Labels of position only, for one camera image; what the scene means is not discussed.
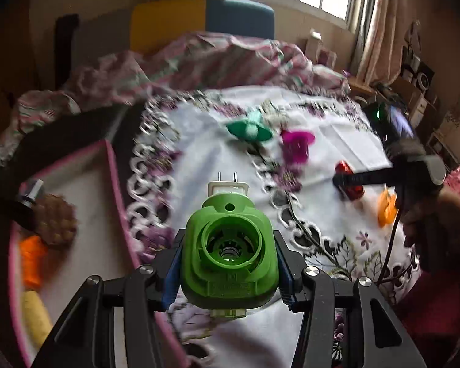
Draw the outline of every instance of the green toy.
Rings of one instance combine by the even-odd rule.
[[[184,237],[181,284],[190,303],[226,310],[213,314],[220,316],[245,316],[245,309],[262,306],[274,295],[278,258],[273,229],[248,197],[216,193],[192,214]]]
[[[273,138],[273,132],[263,125],[263,115],[258,109],[250,112],[246,119],[228,123],[227,130],[243,141],[264,142]]]

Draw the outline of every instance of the magenta toy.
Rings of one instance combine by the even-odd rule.
[[[281,132],[283,139],[283,157],[288,164],[303,164],[309,158],[309,145],[315,141],[315,136],[308,131]]]

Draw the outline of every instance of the orange toy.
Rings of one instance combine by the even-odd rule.
[[[391,195],[388,189],[385,189],[378,198],[378,225],[384,227],[387,224],[392,224],[397,215],[395,201],[397,195]]]
[[[28,289],[39,289],[42,284],[40,262],[41,258],[47,253],[48,248],[38,235],[33,235],[21,242],[20,250],[24,286]]]

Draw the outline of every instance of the silver bolt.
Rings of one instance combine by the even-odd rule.
[[[320,270],[314,265],[309,265],[308,267],[305,267],[305,274],[309,277],[316,277],[320,274]]]
[[[139,268],[139,271],[143,274],[143,275],[150,275],[152,274],[153,272],[153,267],[151,265],[142,265],[140,268]]]
[[[359,284],[362,286],[371,286],[372,282],[368,277],[360,277]]]
[[[97,285],[99,281],[101,280],[99,275],[91,275],[89,278],[87,278],[87,284],[89,285]]]

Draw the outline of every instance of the person's hand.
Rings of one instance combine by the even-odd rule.
[[[435,237],[430,238],[429,233],[419,232],[422,228],[420,223],[429,215],[438,218],[443,233],[447,236],[445,244],[448,248],[448,263],[460,265],[460,195],[446,186],[436,196],[419,201],[402,215],[400,221],[404,224],[406,236],[404,246],[411,247],[425,240],[429,247],[430,241],[433,242]]]

